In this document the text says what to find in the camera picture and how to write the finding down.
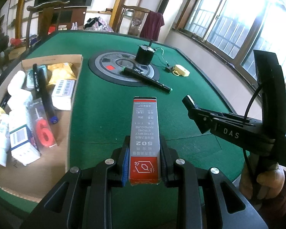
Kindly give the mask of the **right hand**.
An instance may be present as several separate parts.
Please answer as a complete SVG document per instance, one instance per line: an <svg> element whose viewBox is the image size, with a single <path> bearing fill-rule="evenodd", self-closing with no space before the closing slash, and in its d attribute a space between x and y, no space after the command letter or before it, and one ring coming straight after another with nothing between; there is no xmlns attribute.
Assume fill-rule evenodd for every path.
<svg viewBox="0 0 286 229"><path fill-rule="evenodd" d="M257 183L261 185L261 189L257 195L259 200L276 198L282 191L285 182L284 170L277 167L275 170L270 170L261 173L257 176ZM240 192L250 200L253 196L253 186L248 175L246 163L243 166L241 179L239 183Z"/></svg>

